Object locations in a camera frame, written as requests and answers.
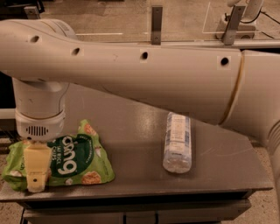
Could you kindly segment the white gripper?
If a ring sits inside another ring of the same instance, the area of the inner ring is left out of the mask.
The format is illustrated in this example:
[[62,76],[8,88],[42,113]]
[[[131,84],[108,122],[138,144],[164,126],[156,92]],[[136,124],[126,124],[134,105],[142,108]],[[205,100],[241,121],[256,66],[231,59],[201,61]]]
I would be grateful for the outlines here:
[[57,138],[63,130],[69,84],[15,78],[12,84],[17,133],[24,139],[32,140],[24,149],[27,189],[30,193],[41,193],[45,190],[52,161],[52,149],[41,142]]

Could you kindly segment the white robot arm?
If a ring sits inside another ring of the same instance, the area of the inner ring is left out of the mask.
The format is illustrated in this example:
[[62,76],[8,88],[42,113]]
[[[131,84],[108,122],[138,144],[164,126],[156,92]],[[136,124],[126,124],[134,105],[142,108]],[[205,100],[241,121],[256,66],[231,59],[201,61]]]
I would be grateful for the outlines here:
[[61,34],[63,27],[55,19],[0,24],[0,70],[24,88],[17,112],[31,124],[51,124],[39,141],[61,132],[65,110],[50,88],[74,83],[253,137],[279,173],[278,54],[82,42]]

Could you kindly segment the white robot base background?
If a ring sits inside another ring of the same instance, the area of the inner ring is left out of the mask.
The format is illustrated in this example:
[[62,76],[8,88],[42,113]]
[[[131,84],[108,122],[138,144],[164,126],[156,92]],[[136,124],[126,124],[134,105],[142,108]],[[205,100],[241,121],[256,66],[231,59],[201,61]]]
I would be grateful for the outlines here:
[[[258,19],[264,0],[248,0],[247,6],[241,17],[237,28],[238,39],[252,39],[256,33],[256,20]],[[228,25],[229,15],[225,14],[220,18],[216,29],[215,37],[222,39],[223,33]]]

